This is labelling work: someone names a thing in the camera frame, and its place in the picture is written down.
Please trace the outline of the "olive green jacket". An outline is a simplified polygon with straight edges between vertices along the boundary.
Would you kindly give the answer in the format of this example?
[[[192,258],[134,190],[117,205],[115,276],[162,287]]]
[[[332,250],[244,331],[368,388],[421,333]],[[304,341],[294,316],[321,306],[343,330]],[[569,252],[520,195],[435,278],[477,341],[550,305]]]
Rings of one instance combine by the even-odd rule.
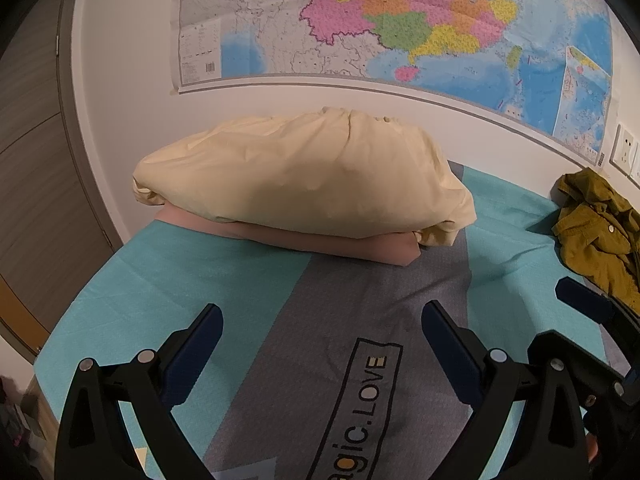
[[[563,263],[631,311],[639,311],[639,213],[589,168],[563,174],[552,232]]]

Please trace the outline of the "grey wooden door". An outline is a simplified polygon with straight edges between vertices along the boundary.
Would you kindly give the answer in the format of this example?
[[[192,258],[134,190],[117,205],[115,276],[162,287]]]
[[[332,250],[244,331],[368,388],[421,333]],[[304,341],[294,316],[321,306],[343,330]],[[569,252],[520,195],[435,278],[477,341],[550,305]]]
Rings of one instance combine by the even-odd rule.
[[[38,0],[1,57],[1,333],[27,361],[122,246],[80,133],[74,9]]]

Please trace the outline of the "pink folded garment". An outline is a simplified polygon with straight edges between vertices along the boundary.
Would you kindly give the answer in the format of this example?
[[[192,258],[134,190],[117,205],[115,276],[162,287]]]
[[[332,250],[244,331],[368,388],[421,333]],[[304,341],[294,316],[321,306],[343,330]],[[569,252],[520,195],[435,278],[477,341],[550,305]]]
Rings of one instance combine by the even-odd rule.
[[[165,204],[155,220],[234,240],[250,240],[259,244],[316,254],[354,258],[392,266],[408,266],[420,256],[420,247],[413,232],[392,233],[366,238],[348,238],[320,234],[306,234],[258,226],[245,222],[216,222]]]

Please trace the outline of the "white wall socket panel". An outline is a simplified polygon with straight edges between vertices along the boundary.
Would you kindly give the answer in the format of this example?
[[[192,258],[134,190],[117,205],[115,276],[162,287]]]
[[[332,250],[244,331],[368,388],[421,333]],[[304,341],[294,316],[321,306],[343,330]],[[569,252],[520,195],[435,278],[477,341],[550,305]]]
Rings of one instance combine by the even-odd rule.
[[[631,175],[639,148],[639,141],[622,124],[616,128],[614,148],[610,157],[611,164],[625,176]]]

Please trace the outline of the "colourful wall map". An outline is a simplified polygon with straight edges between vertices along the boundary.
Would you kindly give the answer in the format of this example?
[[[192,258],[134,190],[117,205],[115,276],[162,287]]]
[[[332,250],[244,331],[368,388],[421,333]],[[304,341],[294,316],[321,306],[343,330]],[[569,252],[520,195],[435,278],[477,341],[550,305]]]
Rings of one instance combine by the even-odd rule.
[[[371,79],[488,108],[601,158],[612,94],[603,0],[174,0],[174,83]]]

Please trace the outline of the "cream yellow jacket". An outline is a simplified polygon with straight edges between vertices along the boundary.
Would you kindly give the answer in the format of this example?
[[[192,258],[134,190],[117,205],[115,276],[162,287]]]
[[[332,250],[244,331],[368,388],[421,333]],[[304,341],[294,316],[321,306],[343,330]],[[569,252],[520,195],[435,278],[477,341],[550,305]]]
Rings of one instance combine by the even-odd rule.
[[[250,116],[145,156],[134,198],[218,222],[450,246],[476,220],[471,192],[421,128],[360,110]]]

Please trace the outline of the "teal grey bed cover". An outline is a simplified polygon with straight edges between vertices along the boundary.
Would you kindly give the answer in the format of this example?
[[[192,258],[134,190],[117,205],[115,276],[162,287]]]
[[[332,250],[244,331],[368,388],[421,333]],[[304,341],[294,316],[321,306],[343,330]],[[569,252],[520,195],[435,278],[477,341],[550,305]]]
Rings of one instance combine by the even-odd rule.
[[[426,479],[470,414],[423,336],[427,301],[515,361],[557,330],[623,368],[611,337],[555,297],[567,274],[555,204],[470,168],[456,174],[476,221],[408,266],[151,223],[80,292],[36,359],[51,410],[62,412],[82,359],[127,362],[216,304],[224,331],[174,417],[217,478]]]

